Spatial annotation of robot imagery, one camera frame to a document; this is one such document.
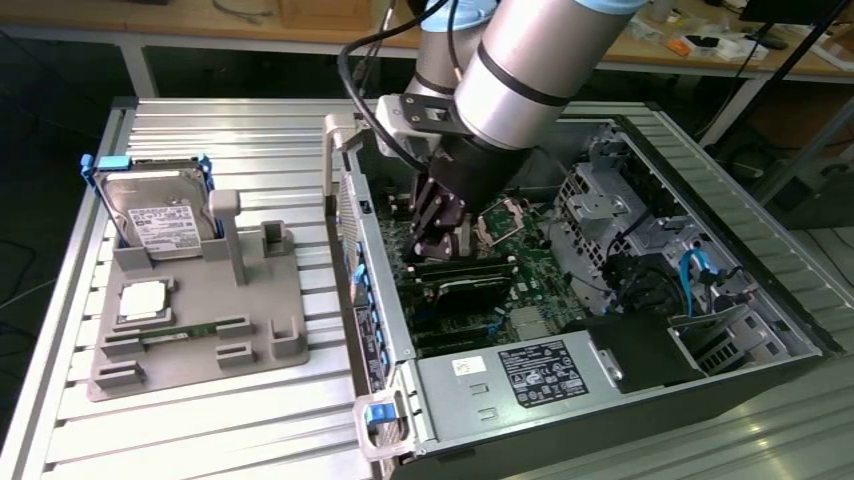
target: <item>circuit board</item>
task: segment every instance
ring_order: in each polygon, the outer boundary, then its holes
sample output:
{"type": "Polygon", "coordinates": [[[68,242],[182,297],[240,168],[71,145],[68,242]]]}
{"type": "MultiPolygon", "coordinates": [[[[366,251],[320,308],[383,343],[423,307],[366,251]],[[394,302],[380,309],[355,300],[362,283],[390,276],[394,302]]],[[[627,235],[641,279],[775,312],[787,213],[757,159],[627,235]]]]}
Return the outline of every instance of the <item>circuit board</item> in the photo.
{"type": "Polygon", "coordinates": [[[478,259],[510,258],[516,268],[506,298],[490,305],[488,310],[466,313],[431,310],[424,289],[407,280],[410,265],[402,258],[410,221],[378,212],[398,293],[420,358],[554,335],[568,322],[586,316],[544,243],[536,211],[530,206],[523,207],[524,204],[524,201],[500,198],[478,219],[478,259]]]}

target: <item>power supply label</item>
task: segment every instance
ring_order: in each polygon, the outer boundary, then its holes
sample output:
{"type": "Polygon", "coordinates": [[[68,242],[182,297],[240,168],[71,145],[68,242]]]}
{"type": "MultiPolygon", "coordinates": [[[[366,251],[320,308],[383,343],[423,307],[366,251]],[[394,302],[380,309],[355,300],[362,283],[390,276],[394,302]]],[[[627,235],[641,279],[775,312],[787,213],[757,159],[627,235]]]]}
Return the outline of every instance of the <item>power supply label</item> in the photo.
{"type": "Polygon", "coordinates": [[[560,340],[504,350],[498,356],[516,401],[524,408],[590,393],[560,340]]]}
{"type": "Polygon", "coordinates": [[[136,234],[150,252],[199,248],[196,219],[188,205],[128,210],[136,234]]]}

